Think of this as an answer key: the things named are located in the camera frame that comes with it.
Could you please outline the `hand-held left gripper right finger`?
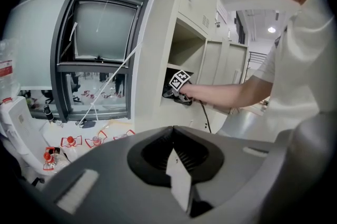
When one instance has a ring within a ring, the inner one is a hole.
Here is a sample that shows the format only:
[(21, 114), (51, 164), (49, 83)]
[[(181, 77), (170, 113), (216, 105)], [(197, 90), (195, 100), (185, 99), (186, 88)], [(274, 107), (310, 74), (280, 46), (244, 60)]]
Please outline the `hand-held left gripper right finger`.
[(224, 163), (196, 185), (212, 209), (194, 218), (177, 212), (174, 224), (266, 224), (292, 217), (292, 208), (324, 177), (336, 148), (336, 114), (319, 113), (272, 143), (194, 134), (217, 145)]

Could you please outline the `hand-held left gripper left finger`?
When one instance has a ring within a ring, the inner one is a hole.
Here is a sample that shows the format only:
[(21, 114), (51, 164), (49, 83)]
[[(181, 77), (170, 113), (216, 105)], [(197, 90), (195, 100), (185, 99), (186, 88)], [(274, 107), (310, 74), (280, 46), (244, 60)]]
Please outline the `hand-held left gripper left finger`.
[(129, 168), (128, 151), (157, 129), (98, 146), (54, 175), (34, 198), (63, 224), (183, 224), (189, 216), (170, 188), (144, 183)]

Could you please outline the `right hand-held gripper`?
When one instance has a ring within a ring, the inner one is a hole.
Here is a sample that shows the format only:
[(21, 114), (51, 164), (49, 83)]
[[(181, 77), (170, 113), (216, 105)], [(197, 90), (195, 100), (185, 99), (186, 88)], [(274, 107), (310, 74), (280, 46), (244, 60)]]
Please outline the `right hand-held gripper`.
[(185, 106), (190, 106), (192, 104), (192, 100), (180, 92), (183, 85), (191, 84), (190, 78), (191, 76), (184, 70), (176, 72), (169, 79), (168, 83), (164, 85), (162, 97), (172, 99), (174, 102)]

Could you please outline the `white metal locker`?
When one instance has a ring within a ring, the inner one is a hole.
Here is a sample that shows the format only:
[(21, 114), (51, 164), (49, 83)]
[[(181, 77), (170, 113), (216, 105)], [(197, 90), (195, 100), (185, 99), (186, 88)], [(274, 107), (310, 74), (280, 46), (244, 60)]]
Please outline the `white metal locker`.
[(232, 109), (185, 106), (163, 98), (162, 90), (179, 70), (194, 84), (240, 83), (248, 48), (231, 35), (219, 0), (154, 0), (138, 63), (135, 130), (181, 125), (218, 132)]

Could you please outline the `person's right forearm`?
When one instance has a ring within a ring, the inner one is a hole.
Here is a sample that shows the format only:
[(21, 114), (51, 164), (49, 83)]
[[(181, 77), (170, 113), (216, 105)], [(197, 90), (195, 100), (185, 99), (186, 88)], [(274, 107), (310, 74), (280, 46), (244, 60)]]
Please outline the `person's right forearm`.
[(255, 76), (242, 84), (203, 86), (196, 99), (223, 108), (255, 105), (270, 96), (273, 84)]

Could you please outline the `person's right hand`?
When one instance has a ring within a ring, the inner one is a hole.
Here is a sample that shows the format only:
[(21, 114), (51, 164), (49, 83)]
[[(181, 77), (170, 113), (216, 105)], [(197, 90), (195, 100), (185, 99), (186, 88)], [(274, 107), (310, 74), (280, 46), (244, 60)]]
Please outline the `person's right hand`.
[(203, 86), (186, 83), (180, 89), (181, 94), (185, 94), (188, 98), (201, 100), (203, 95)]

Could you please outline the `small black bottle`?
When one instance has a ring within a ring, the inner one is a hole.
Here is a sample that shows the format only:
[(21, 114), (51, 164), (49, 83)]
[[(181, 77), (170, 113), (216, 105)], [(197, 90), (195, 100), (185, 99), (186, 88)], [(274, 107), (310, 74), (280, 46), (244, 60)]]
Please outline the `small black bottle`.
[(55, 121), (55, 118), (54, 118), (54, 115), (49, 107), (49, 105), (45, 105), (44, 108), (43, 108), (43, 113), (45, 114), (47, 120), (50, 122), (50, 123), (53, 123)]

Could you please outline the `person's white t-shirt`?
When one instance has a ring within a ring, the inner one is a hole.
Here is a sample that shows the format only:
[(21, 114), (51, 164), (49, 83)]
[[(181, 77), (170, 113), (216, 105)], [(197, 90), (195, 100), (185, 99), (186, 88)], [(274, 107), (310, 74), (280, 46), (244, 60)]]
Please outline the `person's white t-shirt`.
[(305, 1), (254, 76), (273, 87), (249, 139), (274, 142), (279, 132), (337, 109), (337, 21), (327, 0)]

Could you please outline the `large clear dispenser bottle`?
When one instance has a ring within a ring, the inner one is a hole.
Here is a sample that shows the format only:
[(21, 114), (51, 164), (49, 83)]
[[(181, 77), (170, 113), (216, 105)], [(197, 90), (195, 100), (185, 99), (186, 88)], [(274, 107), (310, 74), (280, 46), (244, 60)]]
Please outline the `large clear dispenser bottle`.
[(14, 101), (20, 91), (16, 76), (17, 41), (0, 41), (0, 104)]

